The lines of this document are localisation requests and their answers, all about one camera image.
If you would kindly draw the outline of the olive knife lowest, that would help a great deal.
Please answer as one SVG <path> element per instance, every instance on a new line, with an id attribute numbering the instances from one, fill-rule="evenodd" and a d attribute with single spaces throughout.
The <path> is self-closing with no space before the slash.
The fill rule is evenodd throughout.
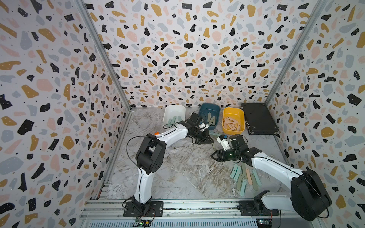
<path id="1" fill-rule="evenodd" d="M 237 183 L 236 183 L 236 190 L 238 192 L 240 192 L 240 190 L 241 190 L 242 181 L 243 181 L 243 175 L 240 174 L 239 177 L 238 177 Z"/>

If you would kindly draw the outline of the olive knife bottom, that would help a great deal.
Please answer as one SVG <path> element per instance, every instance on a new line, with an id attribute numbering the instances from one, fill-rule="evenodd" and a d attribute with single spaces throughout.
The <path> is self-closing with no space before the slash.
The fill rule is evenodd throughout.
<path id="1" fill-rule="evenodd" d="M 242 176 L 244 179 L 247 179 L 246 166 L 245 163 L 241 163 Z"/>

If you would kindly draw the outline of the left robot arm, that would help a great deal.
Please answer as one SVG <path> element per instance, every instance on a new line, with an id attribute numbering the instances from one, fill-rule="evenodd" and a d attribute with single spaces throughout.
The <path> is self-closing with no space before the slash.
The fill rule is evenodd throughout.
<path id="1" fill-rule="evenodd" d="M 166 149 L 184 138 L 191 138 L 193 144 L 212 144 L 209 125 L 197 113 L 178 123 L 172 123 L 165 132 L 157 135 L 140 136 L 142 143 L 133 162 L 138 167 L 138 182 L 131 202 L 140 213 L 145 214 L 150 209 L 152 200 L 152 185 L 155 172 L 163 164 Z"/>

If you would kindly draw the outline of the mint knife lowest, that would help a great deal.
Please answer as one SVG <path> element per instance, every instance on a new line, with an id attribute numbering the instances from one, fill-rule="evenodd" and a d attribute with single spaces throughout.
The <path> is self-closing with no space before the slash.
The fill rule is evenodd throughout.
<path id="1" fill-rule="evenodd" d="M 240 196 L 241 197 L 245 196 L 246 186 L 247 186 L 247 181 L 245 179 L 243 179 L 241 182 L 241 186 L 240 186 Z"/>

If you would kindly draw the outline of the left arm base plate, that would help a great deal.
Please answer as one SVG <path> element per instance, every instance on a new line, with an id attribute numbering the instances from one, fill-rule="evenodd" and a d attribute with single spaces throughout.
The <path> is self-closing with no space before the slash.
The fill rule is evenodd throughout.
<path id="1" fill-rule="evenodd" d="M 163 201 L 150 201 L 146 204 L 129 201 L 125 205 L 123 217 L 162 217 L 163 205 Z"/>

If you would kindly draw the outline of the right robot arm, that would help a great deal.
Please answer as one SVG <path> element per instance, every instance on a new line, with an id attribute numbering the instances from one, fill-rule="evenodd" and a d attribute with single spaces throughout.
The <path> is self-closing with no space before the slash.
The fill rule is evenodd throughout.
<path id="1" fill-rule="evenodd" d="M 243 135 L 221 135 L 217 141 L 222 149 L 211 155 L 215 161 L 240 161 L 269 174 L 289 188 L 287 193 L 263 191 L 255 196 L 255 213 L 263 214 L 270 210 L 293 211 L 303 219 L 313 221 L 329 210 L 332 200 L 315 171 L 290 167 L 255 147 L 250 148 Z"/>

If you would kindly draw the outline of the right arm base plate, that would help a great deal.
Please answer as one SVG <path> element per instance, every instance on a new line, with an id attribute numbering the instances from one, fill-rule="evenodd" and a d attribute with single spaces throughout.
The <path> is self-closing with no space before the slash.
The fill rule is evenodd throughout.
<path id="1" fill-rule="evenodd" d="M 237 209 L 242 216 L 279 216 L 279 210 L 267 209 L 261 200 L 241 200 Z"/>

